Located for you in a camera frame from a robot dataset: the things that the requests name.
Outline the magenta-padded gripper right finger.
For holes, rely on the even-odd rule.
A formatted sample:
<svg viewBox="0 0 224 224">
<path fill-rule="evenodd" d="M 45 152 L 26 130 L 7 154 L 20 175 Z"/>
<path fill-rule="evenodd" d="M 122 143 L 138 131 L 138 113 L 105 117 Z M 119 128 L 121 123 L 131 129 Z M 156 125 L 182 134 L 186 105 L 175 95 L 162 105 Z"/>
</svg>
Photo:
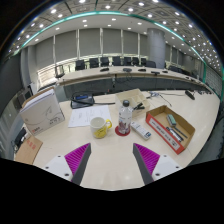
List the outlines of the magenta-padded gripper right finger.
<svg viewBox="0 0 224 224">
<path fill-rule="evenodd" d="M 168 155 L 159 155 L 137 143 L 133 144 L 133 154 L 145 185 L 182 169 L 182 167 Z"/>
</svg>

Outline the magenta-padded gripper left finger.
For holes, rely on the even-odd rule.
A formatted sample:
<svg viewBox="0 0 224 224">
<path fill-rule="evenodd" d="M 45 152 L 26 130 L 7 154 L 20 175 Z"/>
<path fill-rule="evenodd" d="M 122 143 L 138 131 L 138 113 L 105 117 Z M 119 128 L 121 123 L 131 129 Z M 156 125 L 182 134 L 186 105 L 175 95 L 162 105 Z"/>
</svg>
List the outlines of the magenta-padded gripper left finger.
<svg viewBox="0 0 224 224">
<path fill-rule="evenodd" d="M 91 144 L 87 143 L 66 155 L 57 155 L 43 169 L 76 185 L 80 185 L 90 155 Z"/>
</svg>

